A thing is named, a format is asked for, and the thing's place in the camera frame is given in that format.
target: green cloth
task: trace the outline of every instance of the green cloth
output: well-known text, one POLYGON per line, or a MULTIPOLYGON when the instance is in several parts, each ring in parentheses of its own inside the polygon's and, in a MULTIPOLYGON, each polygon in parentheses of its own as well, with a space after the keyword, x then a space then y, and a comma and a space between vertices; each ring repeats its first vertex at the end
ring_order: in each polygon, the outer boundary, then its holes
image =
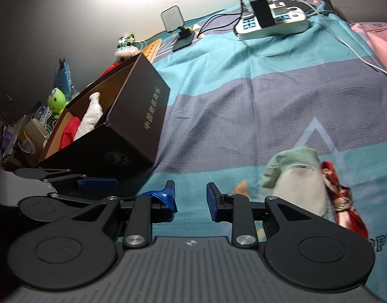
POLYGON ((262 193, 266 196, 272 196, 278 178, 288 168, 295 165, 307 165, 319 170, 320 162, 317 158, 317 151, 302 146, 275 154, 266 165, 264 174, 261 178, 262 193))

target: black cable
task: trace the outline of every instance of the black cable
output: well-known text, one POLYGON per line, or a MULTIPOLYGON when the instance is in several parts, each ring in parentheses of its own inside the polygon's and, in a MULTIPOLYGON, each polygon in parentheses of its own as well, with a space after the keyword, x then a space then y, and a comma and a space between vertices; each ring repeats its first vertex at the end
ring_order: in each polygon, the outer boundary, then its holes
POLYGON ((233 24, 234 22, 236 22, 234 24, 234 27, 233 27, 233 30, 235 32, 235 27, 238 25, 242 15, 243 15, 243 0, 240 0, 240 6, 241 6, 241 12, 239 14, 219 14, 219 15, 213 15, 212 17, 210 17, 206 22, 205 24, 203 24, 203 26, 201 27, 201 29, 199 30, 198 34, 197 34, 197 38, 199 38, 199 35, 205 33, 205 32, 208 32, 208 31, 212 31, 212 30, 217 30, 217 29, 222 29, 222 28, 225 28, 227 26, 230 26, 231 24, 233 24), (234 19, 232 22, 228 23, 227 25, 222 25, 222 26, 218 26, 218 27, 213 27, 213 28, 210 28, 210 29, 206 29, 203 31, 203 29, 205 28, 206 25, 210 24, 214 19, 216 18, 219 18, 219 17, 224 17, 224 16, 231 16, 231 15, 240 15, 238 18, 234 19))

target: white cable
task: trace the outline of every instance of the white cable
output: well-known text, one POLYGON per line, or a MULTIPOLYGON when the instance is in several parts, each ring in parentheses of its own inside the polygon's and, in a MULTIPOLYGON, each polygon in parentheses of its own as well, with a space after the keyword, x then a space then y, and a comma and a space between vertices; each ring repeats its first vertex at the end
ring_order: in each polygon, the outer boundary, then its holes
MULTIPOLYGON (((317 11, 317 9, 316 8, 314 8, 314 6, 312 6, 311 4, 309 4, 309 3, 307 3, 306 1, 304 1, 304 0, 299 0, 300 2, 303 2, 304 4, 307 4, 310 8, 312 8, 313 10, 314 10, 314 13, 315 14, 317 14, 317 15, 319 15, 319 16, 322 16, 322 14, 320 14, 320 12, 318 12, 317 11)), ((370 67, 372 67, 372 68, 374 68, 374 69, 376 69, 376 70, 378 70, 379 72, 382 72, 382 73, 384 73, 384 74, 386 74, 387 75, 387 72, 384 70, 384 69, 382 69, 382 68, 380 68, 380 67, 378 67, 378 66, 376 66, 376 65, 374 65, 374 64, 371 64, 370 62, 367 62, 366 60, 364 60, 355 50, 354 50, 354 48, 352 48, 348 43, 346 43, 344 40, 342 40, 340 37, 338 37, 335 33, 334 33, 334 31, 330 28, 330 26, 326 23, 326 21, 324 20, 324 17, 321 17, 321 22, 324 24, 324 26, 328 29, 328 31, 332 34, 332 36, 333 37, 335 37, 338 41, 340 41, 342 44, 344 44, 347 48, 349 48, 360 60, 362 60, 366 65, 368 65, 368 66, 370 66, 370 67)))
POLYGON ((140 43, 140 50, 139 51, 142 51, 143 49, 145 49, 147 47, 146 41, 134 41, 133 43, 140 43))

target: blue tape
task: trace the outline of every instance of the blue tape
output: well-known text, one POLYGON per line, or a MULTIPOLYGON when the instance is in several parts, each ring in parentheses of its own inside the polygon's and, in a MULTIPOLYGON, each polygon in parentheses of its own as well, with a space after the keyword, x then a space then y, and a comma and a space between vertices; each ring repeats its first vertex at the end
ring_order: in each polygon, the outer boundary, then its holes
POLYGON ((157 198, 162 204, 172 210, 174 213, 178 212, 175 203, 175 191, 173 189, 153 190, 142 193, 142 195, 153 196, 157 198))

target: brown cardboard box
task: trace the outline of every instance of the brown cardboard box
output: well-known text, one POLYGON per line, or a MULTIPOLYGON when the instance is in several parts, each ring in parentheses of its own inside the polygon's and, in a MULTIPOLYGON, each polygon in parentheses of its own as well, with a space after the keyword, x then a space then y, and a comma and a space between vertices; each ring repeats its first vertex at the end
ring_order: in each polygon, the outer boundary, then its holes
POLYGON ((38 163, 47 136, 47 131, 37 119, 31 119, 19 132, 18 147, 30 166, 36 166, 38 163))
POLYGON ((88 176, 131 176, 155 162, 170 89, 143 54, 114 68, 64 109, 39 160, 88 176), (100 92, 104 123, 59 150, 73 116, 83 118, 89 96, 100 92))

